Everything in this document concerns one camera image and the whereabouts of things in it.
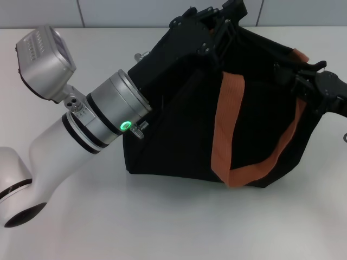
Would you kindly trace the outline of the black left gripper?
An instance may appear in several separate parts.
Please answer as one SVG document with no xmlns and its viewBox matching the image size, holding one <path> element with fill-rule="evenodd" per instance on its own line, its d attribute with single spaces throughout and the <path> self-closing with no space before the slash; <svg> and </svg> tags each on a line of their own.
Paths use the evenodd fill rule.
<svg viewBox="0 0 347 260">
<path fill-rule="evenodd" d="M 169 85 L 188 77 L 195 63 L 204 60 L 213 49 L 221 65 L 236 35 L 232 22 L 245 16 L 243 0 L 227 0 L 221 9 L 210 6 L 200 12 L 201 20 L 221 19 L 212 35 L 206 25 L 194 18 L 170 25 L 153 49 L 128 71 L 130 79 L 149 101 L 154 101 Z"/>
</svg>

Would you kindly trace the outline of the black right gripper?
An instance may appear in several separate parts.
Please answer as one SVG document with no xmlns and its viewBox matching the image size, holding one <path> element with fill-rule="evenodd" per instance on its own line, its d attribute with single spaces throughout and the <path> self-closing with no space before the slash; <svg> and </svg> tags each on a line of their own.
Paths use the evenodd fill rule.
<svg viewBox="0 0 347 260">
<path fill-rule="evenodd" d="M 289 66 L 278 62 L 273 66 L 274 82 L 287 85 L 294 81 L 292 93 L 312 111 L 321 115 L 331 112 L 347 117 L 347 83 L 330 71 L 316 73 L 310 66 Z M 311 78 L 315 74 L 315 86 L 303 78 Z"/>
</svg>

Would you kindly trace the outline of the black food bag orange handles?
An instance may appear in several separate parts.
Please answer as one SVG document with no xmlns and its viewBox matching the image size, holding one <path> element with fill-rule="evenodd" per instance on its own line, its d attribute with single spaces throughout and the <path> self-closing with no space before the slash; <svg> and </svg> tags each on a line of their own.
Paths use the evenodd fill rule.
<svg viewBox="0 0 347 260">
<path fill-rule="evenodd" d="M 294 81 L 274 82 L 276 62 L 317 73 L 326 66 L 238 25 L 220 69 L 166 91 L 163 104 L 145 117 L 143 139 L 124 135 L 126 169 L 229 187 L 266 187 L 286 175 L 322 115 L 292 93 Z M 297 77 L 315 86 L 316 74 Z"/>
</svg>

